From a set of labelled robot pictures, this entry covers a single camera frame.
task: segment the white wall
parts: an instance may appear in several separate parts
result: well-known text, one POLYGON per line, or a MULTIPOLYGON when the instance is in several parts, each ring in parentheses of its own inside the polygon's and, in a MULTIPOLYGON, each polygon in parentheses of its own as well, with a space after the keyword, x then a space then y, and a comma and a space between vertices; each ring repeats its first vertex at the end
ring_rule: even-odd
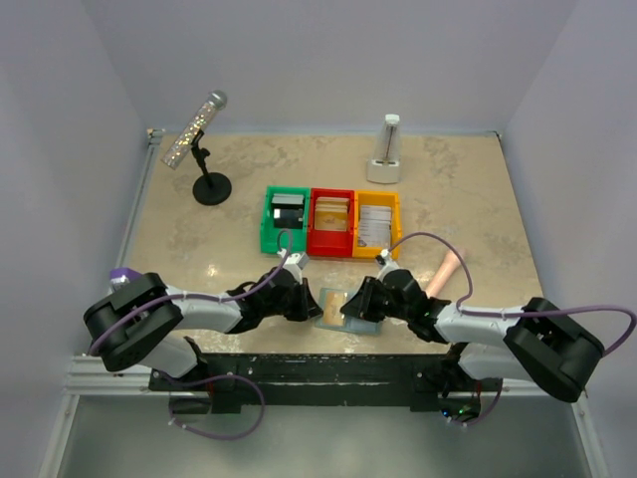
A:
MULTIPOLYGON (((581 0, 504 134, 545 293, 637 309, 637 3, 581 0)), ((627 323, 582 321, 607 344, 627 323)), ((590 384, 613 476, 637 467, 637 338, 590 384)))
POLYGON ((0 463, 34 476, 104 292, 144 130, 79 0, 0 15, 0 463))
POLYGON ((211 131, 504 128, 576 0, 83 0, 143 120, 211 131))

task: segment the cable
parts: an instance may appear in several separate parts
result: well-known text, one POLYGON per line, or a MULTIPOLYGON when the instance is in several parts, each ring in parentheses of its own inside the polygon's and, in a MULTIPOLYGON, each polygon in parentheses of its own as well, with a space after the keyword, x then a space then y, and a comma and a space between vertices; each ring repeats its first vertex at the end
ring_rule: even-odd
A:
POLYGON ((290 229, 281 230, 281 232, 279 233, 279 236, 277 236, 277 244, 280 244, 281 236, 284 232, 288 234, 289 247, 286 249, 286 253, 281 259, 281 262, 275 268, 275 270, 270 273, 268 277, 266 277, 260 284, 257 284, 255 287, 253 287, 249 291, 239 294, 238 296, 229 296, 229 297, 217 297, 217 296, 212 296, 209 294, 170 294, 170 295, 158 297, 157 299, 153 299, 150 302, 146 302, 144 305, 139 306, 138 308, 130 311, 128 314, 123 316, 121 319, 115 322, 112 326, 106 329, 106 331, 102 335, 100 335, 97 339, 95 339, 95 341, 91 344, 91 347, 89 348, 89 355, 93 357, 97 356, 100 353, 100 348, 102 347, 106 339, 108 339, 112 335, 113 332, 117 331, 124 324, 127 324, 128 322, 132 321, 135 317, 137 317, 142 312, 146 312, 148 309, 152 309, 153 307, 158 306, 159 304, 163 304, 164 302, 179 301, 179 300, 186 300, 186 299, 199 300, 199 301, 211 301, 211 302, 217 302, 217 303, 235 302, 235 301, 240 301, 242 299, 245 299, 246 297, 252 296, 253 294, 259 292, 261 289, 266 287, 266 285, 270 281, 272 281, 277 276, 277 274, 281 272, 281 270, 283 269, 283 266, 286 264, 286 261, 288 260, 288 257, 290 257, 290 254, 292 251, 292 241, 293 241, 292 232, 290 232, 290 229))
POLYGON ((253 381, 245 378, 244 376, 240 376, 240 375, 216 375, 216 376, 211 376, 209 378, 205 378, 203 380, 197 380, 197 381, 187 381, 187 382, 181 382, 179 380, 174 379, 172 376, 168 375, 167 373, 163 373, 162 376, 171 384, 173 385, 179 385, 179 386, 183 386, 183 387, 191 387, 191 386, 199 386, 199 385, 205 385, 207 383, 212 383, 215 381, 220 381, 220 380, 224 380, 224 379, 235 379, 235 380, 239 380, 239 381, 243 381, 244 383, 250 385, 256 392, 257 395, 259 395, 259 401, 261 402, 261 408, 259 411, 259 416, 257 417, 257 420, 252 424, 252 426, 250 426, 250 428, 248 428, 245 431, 242 431, 241 433, 237 433, 235 435, 225 435, 225 434, 220 434, 220 433, 212 433, 209 431, 203 431, 200 430, 198 428, 194 428, 190 425, 186 425, 185 423, 183 423, 182 421, 179 421, 174 414, 174 410, 172 409, 172 406, 170 405, 170 403, 168 404, 168 415, 170 416, 170 423, 174 423, 175 425, 179 426, 180 428, 187 430, 191 433, 194 433, 196 435, 199 436, 203 436, 205 438, 210 438, 213 440, 223 440, 223 441, 232 441, 232 440, 239 440, 241 438, 245 438, 246 436, 248 436, 250 433, 252 433, 253 431, 255 431, 259 425, 261 424, 261 421, 263 420, 263 417, 266 413, 266 399, 263 396, 263 392, 261 391, 261 389, 259 388, 258 385, 256 385, 253 381))
POLYGON ((500 401, 500 397, 502 396, 502 389, 504 387, 505 381, 500 379, 499 382, 500 383, 498 385, 498 391, 496 391, 496 396, 494 396, 494 399, 492 400, 492 402, 489 403, 489 406, 487 407, 487 409, 483 411, 482 413, 480 413, 478 417, 474 418, 471 421, 454 420, 453 418, 449 417, 448 418, 449 422, 459 426, 474 426, 480 423, 481 421, 483 421, 485 418, 487 418, 491 414, 491 412, 494 411, 494 408, 496 408, 496 405, 498 404, 498 402, 500 401))
POLYGON ((608 357, 610 354, 619 349, 631 336, 635 327, 637 327, 637 314, 635 314, 630 309, 621 306, 613 306, 613 305, 597 305, 597 306, 584 306, 584 307, 573 307, 570 309, 561 309, 559 311, 544 311, 544 312, 510 312, 506 314, 501 314, 499 312, 486 312, 486 311, 472 311, 471 309, 461 309, 460 306, 469 299, 474 294, 474 283, 471 278, 471 273, 469 272, 469 268, 467 267, 467 263, 462 258, 462 255, 456 250, 454 246, 452 246, 449 242, 443 239, 436 234, 431 232, 413 232, 404 236, 398 242, 393 244, 389 251, 391 252, 398 245, 405 242, 407 239, 411 239, 415 236, 426 236, 436 239, 439 242, 442 242, 445 246, 447 246, 451 252, 453 252, 458 260, 460 261, 460 265, 465 271, 465 275, 467 276, 467 283, 469 286, 469 292, 466 295, 462 296, 460 299, 456 301, 456 308, 460 311, 461 314, 472 317, 490 317, 495 319, 505 318, 505 319, 536 319, 541 317, 559 317, 559 316, 567 316, 573 314, 584 314, 588 312, 621 312, 622 314, 626 314, 630 318, 630 324, 626 328, 626 331, 617 339, 610 347, 608 347, 603 356, 608 357))

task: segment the table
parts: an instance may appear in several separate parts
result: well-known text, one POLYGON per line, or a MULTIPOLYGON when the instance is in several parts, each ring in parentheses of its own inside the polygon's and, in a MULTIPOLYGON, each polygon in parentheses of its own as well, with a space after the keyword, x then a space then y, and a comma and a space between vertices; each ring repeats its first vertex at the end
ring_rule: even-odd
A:
MULTIPOLYGON (((468 305, 506 307, 540 295, 537 274, 500 143, 494 135, 403 136, 403 179, 367 182, 365 163, 375 138, 365 135, 206 135, 208 166, 232 181, 219 206, 199 205, 191 187, 200 175, 187 157, 173 171, 158 161, 174 141, 166 135, 145 184, 127 265, 157 272, 164 282, 189 291, 219 293, 257 280, 279 258, 262 254, 259 228, 268 185, 397 191, 403 232, 430 231, 467 248, 475 283, 468 305)), ((426 238, 402 246, 399 264, 424 289, 446 251, 426 238)), ((355 290, 375 263, 312 259, 304 270, 316 300, 323 287, 355 290)), ((441 298, 467 290, 456 272, 441 298)), ((204 352, 272 354, 438 354, 447 346, 418 340, 395 319, 379 336, 319 329, 314 322, 267 318, 248 333, 226 336, 189 331, 204 352)))

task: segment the black metal bar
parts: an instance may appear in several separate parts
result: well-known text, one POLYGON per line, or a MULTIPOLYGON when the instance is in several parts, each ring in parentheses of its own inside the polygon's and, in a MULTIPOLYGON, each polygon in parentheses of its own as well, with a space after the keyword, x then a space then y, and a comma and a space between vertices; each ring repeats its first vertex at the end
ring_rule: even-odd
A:
MULTIPOLYGON (((204 354, 211 375, 236 373, 256 383, 270 405, 408 406, 412 411, 438 411, 439 385, 428 380, 444 355, 276 355, 204 354)), ((152 377, 152 391, 183 390, 152 377)), ((236 413, 259 398, 234 380, 214 384, 212 412, 236 413)), ((449 391, 468 391, 473 381, 449 391)), ((205 391, 205 386, 192 388, 205 391)), ((495 391, 494 380, 483 382, 495 391)))

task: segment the purple object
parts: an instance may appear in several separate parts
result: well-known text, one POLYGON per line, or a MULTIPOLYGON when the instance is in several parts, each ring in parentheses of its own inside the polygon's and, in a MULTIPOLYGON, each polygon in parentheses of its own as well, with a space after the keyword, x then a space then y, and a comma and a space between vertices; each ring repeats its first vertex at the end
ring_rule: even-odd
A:
POLYGON ((121 286, 124 286, 135 279, 141 277, 141 273, 127 267, 118 267, 110 271, 110 287, 116 291, 121 286))

